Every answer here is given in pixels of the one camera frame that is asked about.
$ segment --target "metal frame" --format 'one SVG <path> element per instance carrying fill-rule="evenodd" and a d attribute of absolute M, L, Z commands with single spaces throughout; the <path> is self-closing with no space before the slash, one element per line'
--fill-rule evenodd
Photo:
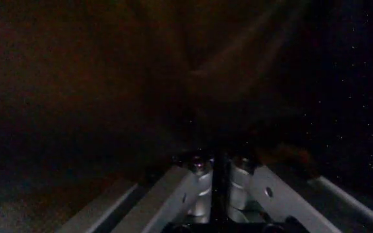
<path fill-rule="evenodd" d="M 306 181 L 284 165 L 232 172 L 274 221 L 292 216 L 315 233 L 373 232 L 373 211 L 324 177 Z"/>
<path fill-rule="evenodd" d="M 173 220 L 186 216 L 203 194 L 203 176 L 174 166 L 112 230 L 112 233 L 159 233 Z"/>
<path fill-rule="evenodd" d="M 118 180 L 65 223 L 57 233 L 94 233 L 139 190 L 135 183 Z"/>

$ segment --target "hole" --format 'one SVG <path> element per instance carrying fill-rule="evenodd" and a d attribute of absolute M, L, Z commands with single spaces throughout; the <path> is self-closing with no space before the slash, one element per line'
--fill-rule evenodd
<path fill-rule="evenodd" d="M 271 190 L 270 187 L 267 187 L 266 190 L 264 190 L 264 193 L 265 193 L 269 198 L 272 198 L 272 197 L 273 197 L 273 191 Z"/>

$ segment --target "dark night sky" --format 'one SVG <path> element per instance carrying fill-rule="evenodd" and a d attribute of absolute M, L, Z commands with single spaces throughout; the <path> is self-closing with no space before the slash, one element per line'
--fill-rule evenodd
<path fill-rule="evenodd" d="M 373 2 L 346 0 L 325 14 L 310 24 L 320 58 L 306 134 L 327 176 L 373 195 Z"/>

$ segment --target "brown fabric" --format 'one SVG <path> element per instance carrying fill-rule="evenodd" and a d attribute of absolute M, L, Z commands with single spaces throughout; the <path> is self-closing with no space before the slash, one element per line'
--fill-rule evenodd
<path fill-rule="evenodd" d="M 208 108 L 249 95 L 280 102 L 260 78 L 277 38 L 259 18 L 298 3 L 0 1 L 0 130 L 133 132 L 185 109 L 217 122 Z"/>

